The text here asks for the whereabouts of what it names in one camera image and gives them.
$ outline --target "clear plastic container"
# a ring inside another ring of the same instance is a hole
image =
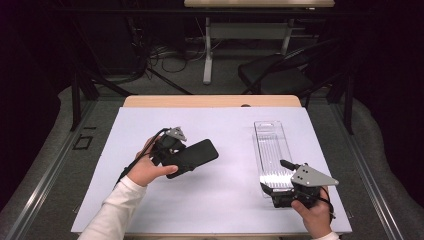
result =
[[[281,166],[280,160],[293,162],[287,145],[284,130],[279,121],[255,122],[253,141],[259,181],[274,188],[274,191],[287,191],[293,188],[293,171]]]

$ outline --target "hand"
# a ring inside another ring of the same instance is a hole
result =
[[[321,198],[327,199],[327,193],[321,189]],[[320,238],[332,232],[330,227],[330,207],[327,203],[317,200],[315,206],[307,209],[300,201],[294,200],[291,206],[303,218],[303,224],[312,238]]]
[[[147,144],[150,142],[151,138],[147,140],[144,144],[144,148],[147,147]],[[136,184],[146,187],[147,184],[151,183],[155,178],[163,175],[172,174],[178,171],[178,167],[175,165],[169,165],[164,167],[155,166],[149,158],[149,152],[152,150],[153,144],[149,146],[146,150],[146,155],[141,157],[141,159],[135,164],[127,176]]]

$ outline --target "white paper sheet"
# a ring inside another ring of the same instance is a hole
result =
[[[330,175],[309,116],[303,108],[121,108],[99,159],[72,232],[82,232],[112,191],[117,178],[162,128],[180,126],[187,146],[210,139],[219,157],[174,179],[157,178],[134,214],[127,233],[296,234],[306,233],[291,208],[264,198],[253,147],[255,121],[280,121],[294,163]],[[351,227],[335,187],[330,196],[336,232]]]

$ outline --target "desk leg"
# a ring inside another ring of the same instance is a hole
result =
[[[283,54],[283,55],[285,55],[287,53],[287,48],[289,47],[289,42],[290,42],[290,37],[291,37],[293,25],[294,25],[294,19],[290,19],[288,24],[287,24],[287,30],[286,30],[287,33],[286,33],[286,36],[284,37],[283,46],[281,47],[281,54]]]
[[[203,74],[203,84],[211,84],[212,82],[212,51],[211,51],[211,22],[210,18],[206,18],[206,60],[205,72]]]

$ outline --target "table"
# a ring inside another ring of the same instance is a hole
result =
[[[333,0],[185,0],[184,5],[192,8],[328,8]],[[212,81],[211,38],[226,39],[284,39],[281,54],[286,54],[294,20],[287,23],[211,23],[206,17],[206,59],[203,83]]]
[[[252,107],[240,107],[245,104]],[[295,96],[128,97],[115,120],[72,232],[85,228],[112,191],[116,179],[111,176],[119,176],[129,163],[118,159],[132,161],[133,153],[144,144],[139,139],[147,139],[157,128],[181,124],[188,139],[187,146],[209,138],[220,156],[173,180],[160,177],[149,184],[148,193],[129,225],[128,235],[307,234],[293,209],[275,209],[260,189],[252,144],[252,119],[276,117],[284,123],[293,161],[303,163],[313,155],[315,159],[309,161],[310,165],[330,174],[307,112]],[[296,150],[295,146],[302,144],[309,147]],[[332,223],[334,231],[351,232],[335,187],[330,187],[330,196],[337,214]]]

